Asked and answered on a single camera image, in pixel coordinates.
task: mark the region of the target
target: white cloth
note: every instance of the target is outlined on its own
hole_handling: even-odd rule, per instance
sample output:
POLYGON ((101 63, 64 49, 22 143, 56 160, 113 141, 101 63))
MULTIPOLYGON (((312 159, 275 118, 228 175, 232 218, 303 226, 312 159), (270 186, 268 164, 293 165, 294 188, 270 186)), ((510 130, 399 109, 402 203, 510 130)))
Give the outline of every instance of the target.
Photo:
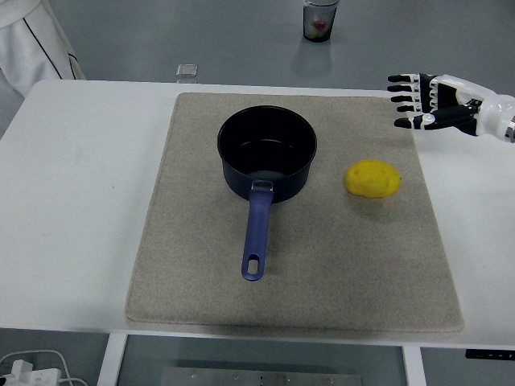
POLYGON ((0 137, 35 83, 84 79, 48 0, 0 0, 0 72, 0 137))

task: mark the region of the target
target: robotic hand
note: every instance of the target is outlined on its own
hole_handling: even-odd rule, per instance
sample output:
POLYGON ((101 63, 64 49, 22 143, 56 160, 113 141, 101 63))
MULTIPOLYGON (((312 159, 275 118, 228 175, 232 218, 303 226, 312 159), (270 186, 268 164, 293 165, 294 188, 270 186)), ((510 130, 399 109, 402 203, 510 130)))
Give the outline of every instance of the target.
POLYGON ((403 102, 399 112, 408 117, 395 120, 397 127, 433 130, 454 126, 463 133, 478 136, 489 133, 515 142, 515 98, 454 76, 405 74, 388 77, 395 84, 387 89, 403 102))

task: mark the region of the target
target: black saucepan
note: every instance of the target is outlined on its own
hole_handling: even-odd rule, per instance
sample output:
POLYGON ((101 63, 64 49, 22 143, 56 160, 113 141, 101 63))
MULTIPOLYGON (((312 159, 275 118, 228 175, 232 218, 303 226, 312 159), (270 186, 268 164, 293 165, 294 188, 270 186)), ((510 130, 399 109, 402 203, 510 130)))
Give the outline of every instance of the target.
POLYGON ((316 135, 300 115, 278 106, 254 106, 232 115, 218 133, 225 181, 249 201, 241 274, 265 272, 270 205, 299 193, 316 152, 316 135), (257 262, 250 272, 251 261, 257 262))

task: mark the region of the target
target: blue handle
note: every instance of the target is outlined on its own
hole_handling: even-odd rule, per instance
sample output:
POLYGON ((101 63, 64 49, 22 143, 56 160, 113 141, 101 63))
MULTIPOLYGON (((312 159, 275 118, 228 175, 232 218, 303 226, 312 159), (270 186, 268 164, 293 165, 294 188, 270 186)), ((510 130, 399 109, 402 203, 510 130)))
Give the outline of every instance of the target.
POLYGON ((249 219, 245 248, 241 263, 241 274, 248 281, 261 279, 265 272, 266 239, 268 236, 268 219, 274 192, 261 188, 252 188, 249 193, 249 219), (257 261, 257 272, 249 272, 251 261, 257 261))

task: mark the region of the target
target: cup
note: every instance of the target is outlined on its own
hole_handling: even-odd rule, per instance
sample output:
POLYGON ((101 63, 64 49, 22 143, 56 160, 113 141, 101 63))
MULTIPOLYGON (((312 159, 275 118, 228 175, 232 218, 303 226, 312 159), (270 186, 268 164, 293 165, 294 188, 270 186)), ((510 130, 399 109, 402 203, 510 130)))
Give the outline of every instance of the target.
POLYGON ((339 1, 303 0, 304 38, 316 43, 329 40, 339 1))

